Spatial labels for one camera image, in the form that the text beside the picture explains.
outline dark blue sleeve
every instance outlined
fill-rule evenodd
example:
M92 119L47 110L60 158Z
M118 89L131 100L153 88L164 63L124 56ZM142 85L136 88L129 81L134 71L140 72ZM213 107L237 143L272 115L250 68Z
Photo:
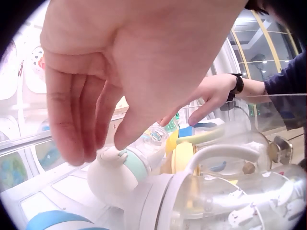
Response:
M287 68L264 82L268 94L306 93L306 51L291 60Z
M291 60L281 73L264 82L269 95L305 94L306 84L306 51ZM270 99L288 130L306 127L306 96L283 95Z

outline bottle handle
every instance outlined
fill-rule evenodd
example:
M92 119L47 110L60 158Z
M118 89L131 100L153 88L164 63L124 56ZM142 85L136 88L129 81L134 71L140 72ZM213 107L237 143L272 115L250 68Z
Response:
M235 157L254 163L258 160L259 156L259 152L245 146L231 144L211 145L199 150L193 155L185 168L185 172L193 175L193 171L197 165L201 161L211 157Z

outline hand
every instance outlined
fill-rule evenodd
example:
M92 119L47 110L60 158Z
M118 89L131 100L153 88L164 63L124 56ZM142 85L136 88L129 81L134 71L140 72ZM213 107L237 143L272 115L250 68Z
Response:
M114 137L120 150L182 104L245 2L52 0L41 44L50 129L63 158L95 159L123 95L129 109Z
M197 122L201 121L209 113L218 109L227 101L229 92L234 89L236 82L236 76L231 74L205 77L192 95L183 104L176 107L172 113L159 120L158 123L161 126L166 126L179 109L196 99L203 98L205 103L194 111L188 120L189 124L194 126Z

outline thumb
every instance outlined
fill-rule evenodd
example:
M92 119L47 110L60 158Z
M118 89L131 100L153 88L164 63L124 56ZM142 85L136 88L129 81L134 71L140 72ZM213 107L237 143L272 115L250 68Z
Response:
M154 122L153 117L143 116L141 111L135 112L129 108L116 130L114 136L115 147L123 150L136 141Z
M225 103L224 100L220 98L211 98L207 102L205 102L201 107L199 107L196 111L194 111L189 117L189 125L194 126L196 123L205 118L209 113L218 109Z
M184 106L186 106L187 104L189 104L190 102L200 98L202 96L203 92L202 89L200 87L198 87L191 95L190 97L184 102L182 103L180 106L176 107L176 109L174 109L172 111L172 113L170 113L169 115L167 115L166 117L164 117L159 124L164 127L166 126L170 120L176 115L176 113Z

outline green bottle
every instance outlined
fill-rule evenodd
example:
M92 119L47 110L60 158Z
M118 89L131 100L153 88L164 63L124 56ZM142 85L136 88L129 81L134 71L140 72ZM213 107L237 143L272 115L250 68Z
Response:
M179 124L177 120L179 119L179 113L176 113L176 115L170 120L170 122L164 127L164 130L166 132L174 132L177 129L179 129Z

